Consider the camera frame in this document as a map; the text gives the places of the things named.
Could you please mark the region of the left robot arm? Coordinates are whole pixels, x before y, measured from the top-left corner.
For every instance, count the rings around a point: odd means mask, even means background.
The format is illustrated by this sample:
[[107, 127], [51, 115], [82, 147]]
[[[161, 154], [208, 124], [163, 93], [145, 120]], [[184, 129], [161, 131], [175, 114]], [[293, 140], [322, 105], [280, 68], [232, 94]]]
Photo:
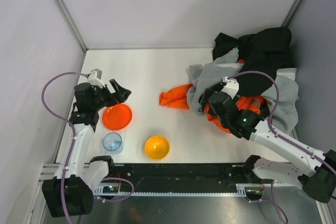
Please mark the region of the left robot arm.
[[114, 92], [98, 81], [76, 85], [75, 103], [66, 120], [72, 133], [66, 154], [51, 179], [43, 182], [42, 191], [52, 217], [81, 216], [91, 213], [94, 191], [103, 179], [115, 174], [110, 156], [96, 156], [84, 168], [85, 155], [94, 139], [99, 111], [125, 102], [131, 91], [110, 80]]

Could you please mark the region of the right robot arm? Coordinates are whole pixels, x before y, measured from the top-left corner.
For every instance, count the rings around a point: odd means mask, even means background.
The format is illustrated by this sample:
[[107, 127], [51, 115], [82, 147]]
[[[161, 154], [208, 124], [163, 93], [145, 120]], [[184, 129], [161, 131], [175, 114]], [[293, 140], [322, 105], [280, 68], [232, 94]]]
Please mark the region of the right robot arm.
[[232, 135], [258, 143], [286, 159], [285, 163], [273, 163], [252, 155], [245, 167], [260, 179], [295, 185], [312, 199], [328, 203], [335, 191], [335, 151], [323, 152], [304, 145], [281, 133], [268, 118], [238, 109], [237, 100], [225, 92], [206, 89], [199, 101], [201, 108]]

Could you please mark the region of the grey sweatshirt cloth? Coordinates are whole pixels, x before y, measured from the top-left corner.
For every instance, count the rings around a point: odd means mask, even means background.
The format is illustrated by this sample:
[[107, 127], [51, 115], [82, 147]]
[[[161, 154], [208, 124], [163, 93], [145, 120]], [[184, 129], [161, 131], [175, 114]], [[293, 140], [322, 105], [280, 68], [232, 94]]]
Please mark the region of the grey sweatshirt cloth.
[[[187, 92], [187, 102], [193, 113], [204, 115], [200, 110], [199, 99], [206, 88], [219, 83], [224, 77], [237, 74], [242, 68], [243, 65], [237, 63], [238, 53], [238, 48], [234, 48], [211, 63], [189, 66], [188, 78], [194, 87]], [[278, 75], [275, 83], [279, 88], [280, 99], [272, 117], [272, 125], [288, 134], [298, 123], [295, 103], [299, 99], [299, 87], [295, 81]]]

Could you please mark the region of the orange cloth garment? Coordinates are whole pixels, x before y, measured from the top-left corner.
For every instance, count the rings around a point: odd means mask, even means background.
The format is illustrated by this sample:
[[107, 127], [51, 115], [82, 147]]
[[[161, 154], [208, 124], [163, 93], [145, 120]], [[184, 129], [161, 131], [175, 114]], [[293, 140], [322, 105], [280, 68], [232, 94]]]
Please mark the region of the orange cloth garment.
[[[187, 92], [193, 87], [194, 86], [190, 83], [175, 87], [167, 92], [162, 92], [159, 96], [159, 105], [190, 110], [187, 102]], [[257, 114], [260, 114], [262, 109], [267, 106], [266, 99], [260, 95], [254, 97], [240, 96], [235, 104], [238, 110], [251, 110]], [[214, 123], [222, 131], [229, 134], [231, 133], [229, 129], [221, 125], [209, 103], [206, 104], [204, 112], [208, 121]]]

